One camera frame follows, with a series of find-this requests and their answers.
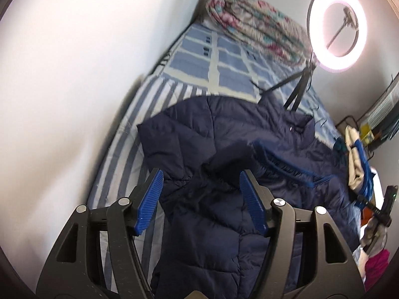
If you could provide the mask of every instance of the ring light stand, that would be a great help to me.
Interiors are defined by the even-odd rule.
[[[335,3],[341,3],[345,5],[344,22],[329,43],[325,44],[322,36],[324,13],[331,5]],[[302,71],[287,77],[280,83],[264,91],[274,91],[300,77],[298,84],[284,104],[284,108],[286,110],[294,100],[295,102],[291,110],[296,111],[298,109],[306,87],[311,80],[313,71],[317,66],[316,63],[320,62],[323,67],[333,72],[344,71],[357,61],[362,53],[364,44],[366,43],[366,16],[364,15],[363,9],[357,0],[312,0],[308,9],[307,27],[313,52],[310,60],[306,62],[306,67]],[[345,27],[351,27],[356,30],[355,39],[346,53],[340,57],[336,57],[331,54],[328,49]]]

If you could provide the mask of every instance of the white wall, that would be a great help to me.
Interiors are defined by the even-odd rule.
[[[378,170],[382,191],[388,185],[399,185],[399,137],[385,142],[374,152],[370,165]],[[391,212],[392,224],[388,229],[386,249],[390,251],[390,259],[399,247],[399,201],[395,201]]]
[[[0,22],[0,245],[35,288],[133,83],[198,0],[13,0]]]
[[[311,0],[265,0],[306,27]],[[334,120],[359,117],[399,71],[399,19],[386,0],[359,0],[368,21],[368,39],[358,62],[343,73],[317,68],[313,86]]]

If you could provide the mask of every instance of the orange object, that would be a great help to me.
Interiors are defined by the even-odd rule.
[[[362,222],[361,226],[367,225],[369,220],[372,218],[373,212],[369,208],[364,208],[362,211]]]

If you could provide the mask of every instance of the pink cloth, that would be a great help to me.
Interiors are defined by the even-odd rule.
[[[389,264],[389,256],[390,252],[386,249],[383,249],[381,252],[369,258],[369,260],[367,261],[366,282],[364,283],[366,291],[370,290],[371,287],[375,285],[380,277],[384,274]]]

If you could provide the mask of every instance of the beige towel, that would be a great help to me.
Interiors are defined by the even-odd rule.
[[[349,151],[349,187],[358,193],[363,185],[364,172],[357,148],[352,148],[354,142],[360,138],[359,132],[351,126],[345,129],[345,144]]]
[[[370,245],[372,243],[372,236],[374,229],[378,224],[378,220],[376,218],[371,218],[367,224],[367,227],[364,230],[364,236],[360,240],[360,246],[365,247],[366,245]],[[388,239],[388,230],[383,224],[379,224],[376,232],[377,241],[369,253],[369,257],[373,257],[381,252],[385,248],[385,244]]]

